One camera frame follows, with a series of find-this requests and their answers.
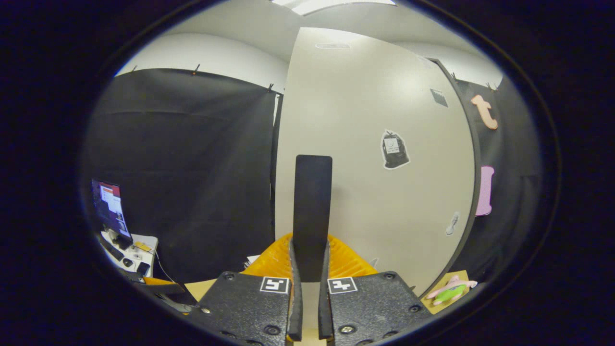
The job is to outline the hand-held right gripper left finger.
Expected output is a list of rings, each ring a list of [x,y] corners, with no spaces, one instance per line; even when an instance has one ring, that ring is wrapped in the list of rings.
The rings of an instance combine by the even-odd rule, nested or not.
[[[195,327],[235,346],[291,346],[302,338],[303,300],[293,235],[244,271],[225,271],[187,314]]]

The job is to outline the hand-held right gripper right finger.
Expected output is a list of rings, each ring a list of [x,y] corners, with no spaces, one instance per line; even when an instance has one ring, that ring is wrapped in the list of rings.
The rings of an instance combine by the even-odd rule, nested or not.
[[[379,272],[330,235],[318,304],[319,337],[328,346],[375,346],[419,333],[433,319],[394,271]]]

